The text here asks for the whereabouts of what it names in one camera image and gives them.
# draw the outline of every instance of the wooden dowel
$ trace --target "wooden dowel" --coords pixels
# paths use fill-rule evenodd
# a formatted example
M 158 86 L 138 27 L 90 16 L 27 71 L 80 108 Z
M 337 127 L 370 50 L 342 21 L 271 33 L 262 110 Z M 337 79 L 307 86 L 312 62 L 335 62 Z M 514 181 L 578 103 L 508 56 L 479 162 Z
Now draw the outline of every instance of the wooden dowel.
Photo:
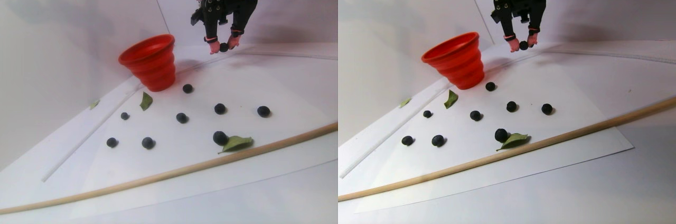
M 533 150 L 538 150 L 543 147 L 548 147 L 553 144 L 559 144 L 561 142 L 565 142 L 570 139 L 575 139 L 576 137 L 582 137 L 584 135 L 598 132 L 599 130 L 605 130 L 611 127 L 616 127 L 619 125 L 624 125 L 625 123 L 632 122 L 634 120 L 638 120 L 640 118 L 644 118 L 646 116 L 659 113 L 665 110 L 669 110 L 670 108 L 673 108 L 676 106 L 676 96 L 666 99 L 664 101 L 660 101 L 659 103 L 652 104 L 650 106 L 647 106 L 645 108 L 641 108 L 639 110 L 635 110 L 633 112 L 611 118 L 609 120 L 605 120 L 593 125 L 589 125 L 587 127 L 583 127 L 577 130 L 572 130 L 572 132 L 567 132 L 563 133 L 561 135 L 557 135 L 555 137 L 551 137 L 548 139 L 544 139 L 538 142 L 534 142 L 532 144 L 527 144 L 524 146 L 516 147 L 511 150 L 507 150 L 505 152 L 500 152 L 498 154 L 493 154 L 491 156 L 486 156 L 480 159 L 476 159 L 474 161 L 470 161 L 468 163 L 463 163 L 459 164 L 457 166 L 452 166 L 446 169 L 442 169 L 441 171 L 436 171 L 433 173 L 429 173 L 427 175 L 421 175 L 418 176 L 417 178 L 411 178 L 408 180 L 403 180 L 403 181 L 398 181 L 396 183 L 390 183 L 387 185 L 383 185 L 380 187 L 376 188 L 371 188 L 368 190 L 363 190 L 360 192 L 353 192 L 353 193 L 348 193 L 345 195 L 340 195 L 338 197 L 338 201 L 343 201 L 343 200 L 351 200 L 354 198 L 361 198 L 361 197 L 366 197 L 367 195 L 374 195 L 376 193 L 381 193 L 381 192 L 387 192 L 391 190 L 396 190 L 398 188 L 404 188 L 406 186 L 410 185 L 415 185 L 417 183 L 423 183 L 425 181 L 430 181 L 430 180 L 435 180 L 437 178 L 441 178 L 442 176 L 447 176 L 447 175 L 452 175 L 461 171 L 466 171 L 468 169 L 473 169 L 478 166 L 483 166 L 489 163 L 494 163 L 503 159 L 507 159 L 510 157 L 517 156 L 519 154 L 524 154 Z
M 235 161 L 239 161 L 241 159 L 249 158 L 252 156 L 257 156 L 259 154 L 265 154 L 267 152 L 272 152 L 287 146 L 292 146 L 295 144 L 299 144 L 301 142 L 306 142 L 310 139 L 314 139 L 316 137 L 320 137 L 326 134 L 329 134 L 331 132 L 335 132 L 338 130 L 338 122 L 332 123 L 330 125 L 325 125 L 324 127 L 311 130 L 310 132 L 302 133 L 299 135 L 295 135 L 294 137 L 290 137 L 288 139 L 283 139 L 278 142 L 272 142 L 267 145 L 259 146 L 259 147 L 254 147 L 251 149 L 243 150 L 240 152 L 235 152 L 233 154 L 229 154 L 223 157 L 215 158 L 209 161 L 205 161 L 203 163 L 198 163 L 198 164 L 192 164 L 189 166 L 184 166 L 183 168 L 179 169 L 174 169 L 172 171 L 167 171 L 164 173 L 160 173 L 157 175 L 152 175 L 148 176 L 147 178 L 141 178 L 138 180 L 133 180 L 133 181 L 128 181 L 126 183 L 121 183 L 118 185 L 112 185 L 110 187 L 106 187 L 103 189 L 99 190 L 94 190 L 91 192 L 85 192 L 85 193 L 79 193 L 77 195 L 70 195 L 69 197 L 65 198 L 57 198 L 54 200 L 46 200 L 43 202 L 38 202 L 34 204 L 26 204 L 23 206 L 19 207 L 10 207 L 7 209 L 0 209 L 0 214 L 8 214 L 10 212 L 21 212 L 24 210 L 33 210 L 33 209 L 41 209 L 43 207 L 52 207 L 55 205 L 59 204 L 66 204 L 70 202 L 75 202 L 78 200 L 84 200 L 87 198 L 94 198 L 94 197 L 99 197 L 100 195 L 106 195 L 114 192 L 120 192 L 123 190 L 128 190 L 131 188 L 135 188 L 138 186 L 142 185 L 147 185 L 150 183 L 155 183 L 157 181 L 162 181 L 162 180 L 168 180 L 169 178 L 175 178 L 176 176 L 180 175 L 186 175 L 189 173 L 193 173 L 196 171 L 201 171 L 204 169 L 209 169 L 213 168 L 215 166 L 220 166 L 223 164 L 227 163 L 233 163 Z

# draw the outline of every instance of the blueberry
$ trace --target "blueberry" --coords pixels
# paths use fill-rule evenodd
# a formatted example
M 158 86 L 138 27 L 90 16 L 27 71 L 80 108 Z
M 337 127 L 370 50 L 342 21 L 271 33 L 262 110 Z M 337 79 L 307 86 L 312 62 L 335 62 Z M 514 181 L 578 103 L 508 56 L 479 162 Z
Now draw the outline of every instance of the blueberry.
M 186 116 L 184 113 L 178 113 L 176 114 L 176 120 L 179 121 L 179 123 L 188 123 L 188 116 Z
M 493 83 L 492 81 L 486 83 L 486 90 L 488 90 L 488 91 L 493 91 L 493 90 L 495 90 L 495 83 Z
M 475 111 L 469 113 L 469 118 L 471 118 L 474 121 L 481 120 L 481 113 L 478 112 L 478 110 L 475 110 Z
M 528 42 L 527 41 L 521 41 L 521 43 L 519 43 L 519 49 L 521 49 L 521 50 L 528 49 Z
M 432 146 L 441 147 L 444 146 L 446 140 L 441 135 L 436 135 L 432 138 Z
M 507 141 L 507 138 L 509 138 L 509 133 L 505 129 L 497 129 L 495 130 L 495 140 L 497 140 L 500 143 L 505 143 Z
M 219 130 L 218 132 L 213 133 L 213 142 L 218 144 L 218 146 L 224 146 L 228 143 L 228 137 L 224 132 Z
M 551 114 L 551 104 L 542 104 L 542 113 L 545 115 L 550 115 Z
M 190 94 L 190 93 L 193 92 L 193 86 L 192 86 L 191 84 L 185 84 L 185 85 L 183 86 L 183 91 L 184 91 L 186 94 Z
M 510 101 L 510 102 L 507 103 L 507 111 L 513 113 L 516 110 L 517 110 L 517 104 L 514 101 Z
M 155 146 L 155 141 L 150 137 L 144 137 L 143 141 L 140 142 L 140 145 L 145 147 L 145 149 L 150 150 Z
M 108 141 L 106 141 L 106 145 L 108 145 L 111 148 L 118 146 L 118 140 L 116 140 L 114 137 L 111 137 L 108 139 Z
M 270 116 L 270 108 L 268 108 L 266 106 L 260 106 L 260 107 L 258 107 L 258 110 L 256 110 L 256 111 L 258 112 L 259 116 L 262 116 L 262 117 Z
M 225 105 L 217 104 L 217 105 L 213 106 L 213 111 L 215 111 L 215 113 L 218 114 L 218 115 L 224 115 L 225 114 Z
M 413 144 L 413 137 L 406 136 L 403 139 L 401 139 L 401 143 L 406 145 L 406 146 L 411 146 L 411 144 Z

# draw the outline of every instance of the orange collapsible cup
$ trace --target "orange collapsible cup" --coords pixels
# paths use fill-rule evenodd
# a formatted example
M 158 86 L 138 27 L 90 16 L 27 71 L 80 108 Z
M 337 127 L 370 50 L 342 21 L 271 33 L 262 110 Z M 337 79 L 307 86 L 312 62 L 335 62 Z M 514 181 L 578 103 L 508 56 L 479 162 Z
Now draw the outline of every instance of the orange collapsible cup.
M 431 65 L 458 89 L 468 89 L 483 80 L 483 62 L 478 50 L 478 33 L 455 36 L 422 55 L 422 61 Z
M 153 36 L 127 49 L 118 62 L 131 70 L 148 90 L 162 91 L 176 81 L 174 41 L 169 34 Z

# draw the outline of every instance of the white wall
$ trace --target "white wall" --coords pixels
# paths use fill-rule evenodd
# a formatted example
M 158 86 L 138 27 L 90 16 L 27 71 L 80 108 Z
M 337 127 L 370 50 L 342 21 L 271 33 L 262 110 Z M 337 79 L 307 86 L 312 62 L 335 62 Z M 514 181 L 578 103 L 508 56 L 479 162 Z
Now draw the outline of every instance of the white wall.
M 0 169 L 128 79 L 121 52 L 167 32 L 156 0 L 0 4 Z
M 491 19 L 491 0 L 476 0 L 488 30 L 503 43 L 502 28 Z M 538 35 L 541 41 L 676 40 L 673 0 L 547 0 Z M 527 24 L 514 19 L 520 40 Z
M 204 26 L 190 25 L 196 0 L 157 0 L 176 45 L 205 45 Z M 336 0 L 258 0 L 241 43 L 338 42 Z M 219 36 L 230 35 L 229 23 L 219 26 Z
M 420 61 L 454 36 L 493 45 L 474 0 L 338 0 L 340 143 L 442 78 Z

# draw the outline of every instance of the green leaf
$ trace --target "green leaf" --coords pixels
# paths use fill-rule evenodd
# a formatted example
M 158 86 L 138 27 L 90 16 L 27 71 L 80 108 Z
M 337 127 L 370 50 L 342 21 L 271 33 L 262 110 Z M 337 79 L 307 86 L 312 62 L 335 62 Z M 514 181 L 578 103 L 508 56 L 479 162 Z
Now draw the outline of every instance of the green leaf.
M 411 98 L 402 101 L 401 104 L 399 104 L 399 108 L 406 106 L 406 104 L 408 104 L 409 101 L 411 101 Z
M 147 110 L 148 107 L 150 107 L 150 104 L 153 103 L 153 98 L 150 97 L 148 94 L 143 92 L 143 99 L 140 101 L 140 108 L 143 109 L 143 111 Z
M 515 146 L 521 146 L 522 144 L 528 142 L 528 134 L 523 135 L 519 133 L 512 133 L 512 135 L 507 138 L 505 143 L 502 144 L 502 147 L 500 149 L 497 149 L 495 151 L 499 151 L 502 149 L 510 148 L 510 147 L 515 147 Z
M 223 151 L 219 152 L 219 154 L 226 152 L 226 151 L 234 151 L 234 150 L 246 148 L 246 147 L 251 146 L 253 143 L 254 143 L 254 139 L 251 139 L 251 137 L 230 136 L 228 138 L 227 144 L 225 144 L 225 146 L 223 146 Z
M 449 89 L 448 90 L 448 101 L 446 101 L 444 103 L 444 106 L 446 106 L 446 108 L 451 108 L 451 106 L 453 106 L 453 104 L 456 103 L 457 100 L 458 100 L 458 95 L 453 93 L 453 91 L 451 91 L 451 89 Z
M 89 109 L 91 110 L 91 109 L 93 109 L 94 107 L 96 107 L 97 105 L 99 105 L 99 101 L 100 101 L 100 99 L 97 99 L 96 101 L 94 101 L 94 102 L 92 102 L 91 104 L 89 104 Z

